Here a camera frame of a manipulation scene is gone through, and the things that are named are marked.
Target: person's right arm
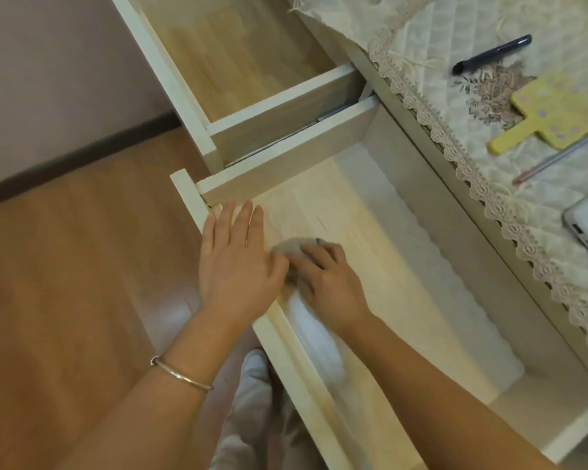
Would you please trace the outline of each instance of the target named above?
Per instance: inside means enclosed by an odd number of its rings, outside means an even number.
[[[288,259],[318,317],[353,350],[383,390],[431,470],[557,468],[503,419],[439,371],[368,309],[358,276],[337,244]]]

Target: bracelet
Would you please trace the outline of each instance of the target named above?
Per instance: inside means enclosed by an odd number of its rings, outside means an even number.
[[[152,357],[152,359],[150,360],[150,366],[159,366],[162,370],[170,373],[176,379],[186,382],[187,384],[190,384],[192,386],[196,386],[198,389],[202,389],[204,391],[211,391],[214,388],[213,386],[207,386],[206,384],[201,384],[199,382],[194,381],[193,379],[189,379],[187,376],[183,376],[175,369],[172,369],[170,368],[170,366],[163,363],[163,361],[159,359],[159,356]]]

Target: pen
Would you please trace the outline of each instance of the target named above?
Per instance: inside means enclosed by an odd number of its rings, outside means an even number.
[[[477,54],[475,57],[471,57],[466,61],[458,62],[454,65],[451,73],[454,76],[459,76],[464,72],[472,72],[474,70],[478,70],[479,68],[482,68],[487,64],[491,64],[493,62],[499,61],[500,59],[503,59],[506,55],[510,55],[512,53],[515,53],[519,49],[529,46],[532,40],[533,37],[530,34],[527,34],[522,38],[518,38],[513,41],[507,42],[502,46],[497,46],[493,49],[489,49],[485,53]]]
[[[535,165],[530,170],[527,170],[526,172],[519,174],[514,180],[512,180],[512,184],[514,186],[518,186],[521,183],[524,183],[525,181],[529,180],[530,178],[533,178],[534,176],[536,176],[541,171],[544,171],[547,168],[549,168],[549,166],[551,166],[554,163],[557,163],[558,161],[567,157],[576,149],[580,149],[581,147],[583,147],[587,143],[588,143],[588,134],[584,135],[582,138],[580,138],[578,141],[573,143],[567,149],[564,149],[562,151],[558,151],[555,155],[551,155],[550,157],[547,157],[544,161]]]

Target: white drawer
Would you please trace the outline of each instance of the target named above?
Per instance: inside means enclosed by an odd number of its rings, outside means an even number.
[[[373,312],[549,458],[588,434],[588,372],[375,97],[197,185],[172,179],[199,228],[207,205],[253,198],[268,247],[341,242]],[[330,469],[424,468],[374,379],[293,291],[254,329]]]
[[[212,173],[354,102],[286,0],[113,0]]]

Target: dark baseboard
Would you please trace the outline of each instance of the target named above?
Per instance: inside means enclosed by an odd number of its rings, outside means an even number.
[[[141,125],[96,141],[82,149],[33,166],[0,181],[0,202],[180,126],[179,118],[174,112],[165,113]]]

